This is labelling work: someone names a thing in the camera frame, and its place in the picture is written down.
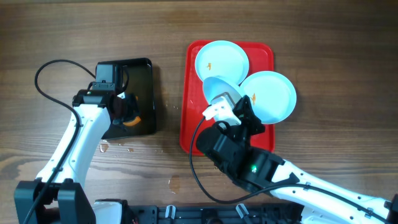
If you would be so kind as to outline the light blue plate top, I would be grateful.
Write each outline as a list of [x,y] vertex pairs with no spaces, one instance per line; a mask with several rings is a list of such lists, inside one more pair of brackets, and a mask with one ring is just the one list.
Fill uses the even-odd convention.
[[249,58],[239,45],[216,40],[199,50],[195,58],[195,71],[201,81],[219,76],[239,85],[248,75]]

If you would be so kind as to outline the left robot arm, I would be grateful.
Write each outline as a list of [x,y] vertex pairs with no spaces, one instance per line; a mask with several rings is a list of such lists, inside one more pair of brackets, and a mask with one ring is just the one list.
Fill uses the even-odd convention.
[[32,181],[21,181],[14,192],[19,223],[137,223],[126,200],[89,203],[83,190],[97,145],[117,124],[138,120],[136,96],[126,94],[127,66],[100,63],[95,81],[66,105],[72,115],[54,154]]

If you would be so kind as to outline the orange green sponge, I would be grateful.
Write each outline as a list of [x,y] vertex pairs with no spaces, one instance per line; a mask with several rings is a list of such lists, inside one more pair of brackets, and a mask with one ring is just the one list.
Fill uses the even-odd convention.
[[127,127],[132,127],[132,126],[137,125],[140,122],[141,122],[141,118],[139,116],[136,116],[133,120],[123,122],[123,125],[125,125]]

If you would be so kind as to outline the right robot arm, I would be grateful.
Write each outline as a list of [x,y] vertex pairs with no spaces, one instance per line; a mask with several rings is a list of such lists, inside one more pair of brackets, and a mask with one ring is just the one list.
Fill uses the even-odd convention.
[[259,194],[300,205],[300,223],[397,223],[397,198],[386,200],[346,190],[321,180],[288,160],[250,145],[250,138],[264,132],[251,101],[234,102],[219,96],[203,112],[215,123],[195,131],[191,144],[230,178],[249,192],[241,202]]

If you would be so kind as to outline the light blue plate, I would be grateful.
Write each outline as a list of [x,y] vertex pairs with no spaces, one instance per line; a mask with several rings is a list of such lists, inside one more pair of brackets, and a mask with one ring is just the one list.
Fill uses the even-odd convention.
[[234,103],[237,103],[245,93],[238,84],[222,76],[208,77],[203,81],[203,94],[208,104],[223,93],[228,93]]
[[201,81],[219,76],[239,85],[248,75],[249,58],[239,45],[216,40],[199,50],[195,58],[195,71]]
[[248,76],[241,84],[250,97],[254,114],[262,124],[276,124],[293,112],[297,93],[292,82],[284,75],[261,71]]

